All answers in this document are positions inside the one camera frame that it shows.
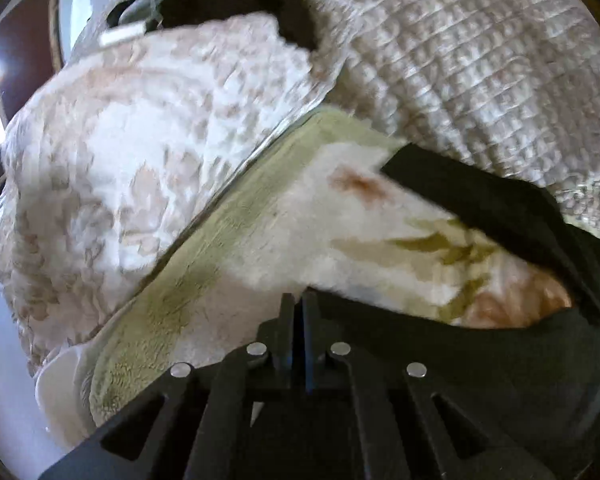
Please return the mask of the grey quilted bedspread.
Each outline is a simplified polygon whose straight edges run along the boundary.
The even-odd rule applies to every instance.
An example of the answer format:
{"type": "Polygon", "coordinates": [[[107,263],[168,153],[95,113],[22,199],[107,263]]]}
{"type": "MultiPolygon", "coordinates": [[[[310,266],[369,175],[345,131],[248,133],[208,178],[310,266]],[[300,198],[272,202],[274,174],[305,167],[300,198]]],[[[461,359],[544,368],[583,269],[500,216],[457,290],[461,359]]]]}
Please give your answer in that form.
{"type": "Polygon", "coordinates": [[[600,28],[577,0],[309,0],[327,101],[600,229],[600,28]]]}

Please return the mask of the green floral fleece blanket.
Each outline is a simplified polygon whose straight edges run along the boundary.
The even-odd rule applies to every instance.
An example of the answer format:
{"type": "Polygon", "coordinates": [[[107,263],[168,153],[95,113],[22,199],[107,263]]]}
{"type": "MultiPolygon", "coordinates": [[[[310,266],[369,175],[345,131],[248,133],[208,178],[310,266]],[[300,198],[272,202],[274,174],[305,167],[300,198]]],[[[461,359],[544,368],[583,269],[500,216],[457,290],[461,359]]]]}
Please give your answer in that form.
{"type": "Polygon", "coordinates": [[[308,288],[468,330],[522,330],[573,306],[553,273],[386,177],[406,145],[333,110],[286,134],[106,329],[94,422],[172,363],[218,362],[308,288]]]}

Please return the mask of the cream patterned quilt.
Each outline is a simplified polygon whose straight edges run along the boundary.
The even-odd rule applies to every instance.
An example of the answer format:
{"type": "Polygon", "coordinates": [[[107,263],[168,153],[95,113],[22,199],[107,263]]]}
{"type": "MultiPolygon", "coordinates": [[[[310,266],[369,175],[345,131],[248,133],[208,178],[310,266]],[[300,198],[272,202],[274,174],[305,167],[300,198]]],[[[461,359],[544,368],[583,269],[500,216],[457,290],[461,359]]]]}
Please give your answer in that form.
{"type": "Polygon", "coordinates": [[[31,375],[93,338],[238,169],[329,92],[339,50],[256,13],[87,55],[2,147],[0,289],[31,375]]]}

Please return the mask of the black pants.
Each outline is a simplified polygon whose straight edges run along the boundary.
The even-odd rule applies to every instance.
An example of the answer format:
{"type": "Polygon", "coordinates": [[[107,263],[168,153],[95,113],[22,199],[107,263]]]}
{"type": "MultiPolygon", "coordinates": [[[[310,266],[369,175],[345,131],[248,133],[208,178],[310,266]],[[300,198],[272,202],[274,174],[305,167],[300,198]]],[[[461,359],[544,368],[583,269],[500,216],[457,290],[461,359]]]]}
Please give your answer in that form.
{"type": "Polygon", "coordinates": [[[565,222],[544,188],[416,145],[382,171],[553,273],[573,306],[522,330],[468,330],[329,292],[322,313],[378,358],[432,368],[557,478],[600,479],[600,240],[565,222]]]}

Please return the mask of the dark brown wooden headboard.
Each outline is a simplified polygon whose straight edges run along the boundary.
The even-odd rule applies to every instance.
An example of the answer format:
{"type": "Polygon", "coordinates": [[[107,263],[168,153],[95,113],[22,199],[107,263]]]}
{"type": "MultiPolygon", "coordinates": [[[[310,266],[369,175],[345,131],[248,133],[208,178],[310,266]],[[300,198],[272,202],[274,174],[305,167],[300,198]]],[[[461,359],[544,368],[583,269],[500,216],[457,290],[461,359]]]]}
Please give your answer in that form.
{"type": "Polygon", "coordinates": [[[0,104],[8,124],[64,66],[59,0],[21,0],[0,21],[0,104]]]}

